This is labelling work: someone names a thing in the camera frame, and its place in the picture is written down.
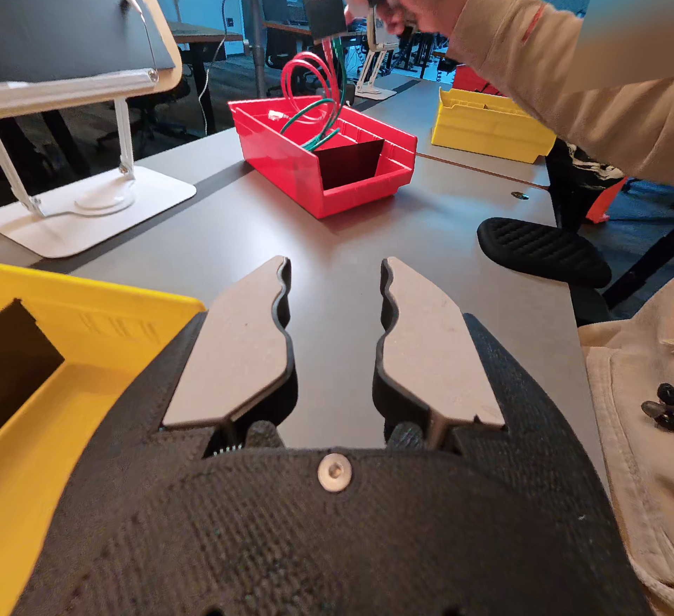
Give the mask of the black ethernet adapter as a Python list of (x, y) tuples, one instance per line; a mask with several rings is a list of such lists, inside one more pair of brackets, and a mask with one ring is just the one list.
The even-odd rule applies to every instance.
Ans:
[(341, 38), (348, 33), (343, 0), (302, 1), (314, 44), (325, 39)]

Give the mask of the yellow plastic bin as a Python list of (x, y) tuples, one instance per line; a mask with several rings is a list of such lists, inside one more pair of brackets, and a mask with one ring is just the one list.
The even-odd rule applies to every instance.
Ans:
[(548, 156), (557, 139), (510, 98), (441, 89), (439, 99), (434, 146), (533, 164)]
[(19, 299), (64, 361), (1, 427), (1, 614), (37, 561), (55, 508), (117, 399), (205, 305), (192, 297), (1, 265), (1, 309)]

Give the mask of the grey light stand pole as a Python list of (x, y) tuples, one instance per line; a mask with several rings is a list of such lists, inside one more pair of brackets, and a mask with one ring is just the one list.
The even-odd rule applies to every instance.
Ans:
[(260, 0), (250, 0), (251, 11), (251, 51), (253, 56), (253, 64), (256, 78), (256, 91), (258, 99), (266, 98), (265, 86), (265, 59), (264, 47), (262, 44), (262, 28), (263, 18), (260, 8)]

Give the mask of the white board stand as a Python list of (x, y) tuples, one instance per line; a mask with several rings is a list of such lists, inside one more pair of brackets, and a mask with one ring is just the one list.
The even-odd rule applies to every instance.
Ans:
[(43, 84), (1, 85), (3, 120), (112, 100), (120, 142), (116, 169), (36, 196), (29, 195), (2, 143), (1, 169), (18, 201), (1, 208), (2, 237), (43, 258), (66, 258), (111, 239), (196, 194), (191, 184), (134, 165), (127, 100), (169, 91), (176, 86), (158, 91), (154, 86), (157, 80), (156, 71), (149, 69)]

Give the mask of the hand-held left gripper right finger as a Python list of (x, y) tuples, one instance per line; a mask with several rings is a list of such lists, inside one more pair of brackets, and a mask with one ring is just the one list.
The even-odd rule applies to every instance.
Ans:
[(382, 260), (380, 291), (374, 405), (385, 425), (502, 429), (506, 421), (456, 303), (396, 257)]

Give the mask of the person's right forearm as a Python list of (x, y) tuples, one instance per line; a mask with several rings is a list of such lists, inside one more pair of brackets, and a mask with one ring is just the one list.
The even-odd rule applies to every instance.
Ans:
[(629, 177), (673, 185), (673, 78), (563, 92), (581, 21), (540, 0), (467, 0), (450, 38), (556, 136)]

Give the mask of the wooden easel sign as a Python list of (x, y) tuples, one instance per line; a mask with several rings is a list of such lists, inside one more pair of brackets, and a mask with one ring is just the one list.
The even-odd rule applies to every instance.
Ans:
[(362, 65), (355, 87), (358, 98), (383, 101), (395, 95), (392, 90), (376, 86), (376, 78), (384, 60), (398, 48), (399, 37), (388, 32), (375, 8), (370, 8), (366, 16), (366, 40), (368, 52)]

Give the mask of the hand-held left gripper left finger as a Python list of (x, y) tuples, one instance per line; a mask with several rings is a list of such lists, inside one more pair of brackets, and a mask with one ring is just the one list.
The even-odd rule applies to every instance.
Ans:
[(292, 377), (291, 261), (275, 256), (212, 302), (173, 397), (167, 429), (237, 421)]

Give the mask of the wooden desk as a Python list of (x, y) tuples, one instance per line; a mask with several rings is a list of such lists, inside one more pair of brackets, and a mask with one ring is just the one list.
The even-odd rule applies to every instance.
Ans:
[(214, 112), (210, 91), (208, 89), (208, 72), (204, 54), (206, 46), (215, 44), (211, 62), (215, 62), (219, 54), (224, 54), (226, 43), (243, 44), (243, 36), (239, 33), (222, 31), (210, 27), (192, 25), (185, 22), (168, 21), (168, 27), (177, 45), (187, 46), (187, 55), (181, 57), (183, 62), (191, 66), (192, 77), (198, 94), (198, 103), (204, 121), (205, 135), (216, 132)]

